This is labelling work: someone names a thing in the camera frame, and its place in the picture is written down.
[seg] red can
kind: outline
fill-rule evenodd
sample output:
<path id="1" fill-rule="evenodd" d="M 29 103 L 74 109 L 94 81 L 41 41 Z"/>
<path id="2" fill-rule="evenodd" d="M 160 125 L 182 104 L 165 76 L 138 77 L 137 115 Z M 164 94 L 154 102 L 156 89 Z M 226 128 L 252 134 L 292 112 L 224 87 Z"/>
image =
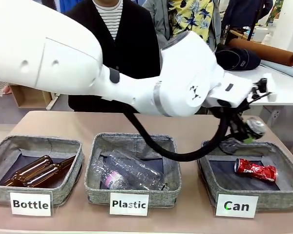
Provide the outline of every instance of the red can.
<path id="1" fill-rule="evenodd" d="M 252 177 L 271 182 L 277 179 L 277 169 L 274 166 L 261 166 L 240 158 L 235 161 L 234 171 L 236 173 L 249 173 Z"/>

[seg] plastic sign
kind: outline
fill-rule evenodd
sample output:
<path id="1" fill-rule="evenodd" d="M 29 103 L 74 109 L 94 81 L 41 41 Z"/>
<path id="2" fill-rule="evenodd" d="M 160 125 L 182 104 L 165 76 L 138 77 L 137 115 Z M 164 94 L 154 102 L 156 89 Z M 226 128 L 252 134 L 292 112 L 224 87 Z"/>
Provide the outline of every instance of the plastic sign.
<path id="1" fill-rule="evenodd" d="M 257 196 L 219 194 L 216 216 L 254 218 Z"/>
<path id="2" fill-rule="evenodd" d="M 147 216 L 148 195 L 111 193 L 111 215 Z"/>
<path id="3" fill-rule="evenodd" d="M 51 194 L 10 193 L 14 215 L 51 216 Z"/>

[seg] gray jacket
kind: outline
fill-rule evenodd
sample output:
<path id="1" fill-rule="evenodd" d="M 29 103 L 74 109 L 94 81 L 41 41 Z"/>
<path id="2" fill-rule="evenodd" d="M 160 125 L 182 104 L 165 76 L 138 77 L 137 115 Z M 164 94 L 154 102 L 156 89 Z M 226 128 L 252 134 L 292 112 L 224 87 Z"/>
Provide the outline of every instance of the gray jacket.
<path id="1" fill-rule="evenodd" d="M 214 50 L 216 45 L 220 42 L 221 33 L 221 19 L 218 0 L 213 1 L 214 12 L 209 30 L 209 46 L 212 50 Z M 151 13 L 157 40 L 160 48 L 162 48 L 170 39 L 167 0 L 146 0 L 143 7 Z"/>

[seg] brown glass bottle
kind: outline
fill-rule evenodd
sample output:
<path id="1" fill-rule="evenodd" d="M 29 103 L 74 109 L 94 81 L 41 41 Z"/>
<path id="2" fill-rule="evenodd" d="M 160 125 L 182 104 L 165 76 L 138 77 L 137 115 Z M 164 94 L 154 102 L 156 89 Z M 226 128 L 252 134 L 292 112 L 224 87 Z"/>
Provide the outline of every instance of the brown glass bottle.
<path id="1" fill-rule="evenodd" d="M 50 156 L 45 155 L 37 160 L 33 161 L 32 163 L 24 166 L 23 168 L 14 172 L 14 174 L 8 178 L 3 185 L 4 186 L 13 186 L 13 187 L 22 187 L 23 180 L 27 177 L 37 173 L 38 171 L 42 170 L 43 168 L 53 164 L 52 159 Z"/>
<path id="2" fill-rule="evenodd" d="M 30 188 L 48 188 L 48 184 L 54 183 L 62 177 L 64 172 L 68 171 L 74 159 L 75 156 L 42 169 L 38 173 L 27 177 L 23 181 L 23 185 Z"/>

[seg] gray fabric bin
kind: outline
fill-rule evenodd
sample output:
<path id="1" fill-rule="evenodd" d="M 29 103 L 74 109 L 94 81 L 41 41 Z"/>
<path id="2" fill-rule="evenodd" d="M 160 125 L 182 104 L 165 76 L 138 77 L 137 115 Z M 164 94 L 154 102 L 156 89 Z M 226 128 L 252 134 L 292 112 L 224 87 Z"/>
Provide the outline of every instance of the gray fabric bin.
<path id="1" fill-rule="evenodd" d="M 173 138 L 165 135 L 151 136 L 163 148 L 176 152 L 176 145 Z M 128 193 L 128 194 L 149 194 L 149 207 L 173 207 L 176 198 L 181 189 L 181 172 L 178 162 L 163 157 L 164 183 L 168 183 L 169 191 L 146 191 L 146 190 L 106 190 L 100 189 L 100 178 L 92 174 L 91 165 L 94 160 L 102 158 L 100 154 L 110 149 L 111 145 L 106 145 L 104 140 L 124 147 L 126 150 L 134 152 L 138 158 L 162 158 L 148 147 L 139 134 L 119 134 L 119 133 L 101 133 L 98 134 L 91 149 L 91 155 L 86 168 L 84 185 L 88 194 L 88 200 L 93 204 L 109 205 L 110 193 Z"/>
<path id="2" fill-rule="evenodd" d="M 217 200 L 217 194 L 255 195 L 259 197 L 257 211 L 292 210 L 292 160 L 278 146 L 269 142 L 244 144 L 236 141 L 234 147 L 237 147 L 237 151 L 231 156 L 217 148 L 198 160 L 213 202 Z M 276 167 L 276 182 L 235 174 L 234 168 L 232 172 L 225 168 L 226 163 L 233 165 L 237 158 Z"/>
<path id="3" fill-rule="evenodd" d="M 8 136 L 0 143 L 0 181 L 11 171 L 12 167 L 18 161 L 20 154 L 33 159 L 49 155 L 55 161 L 61 161 L 75 155 L 76 158 L 65 178 L 59 181 L 58 184 L 55 184 L 53 188 L 0 186 L 0 204 L 10 204 L 9 192 L 11 191 L 38 194 L 52 192 L 53 205 L 64 204 L 81 173 L 81 167 L 84 161 L 82 144 L 76 140 L 60 139 L 56 137 Z"/>

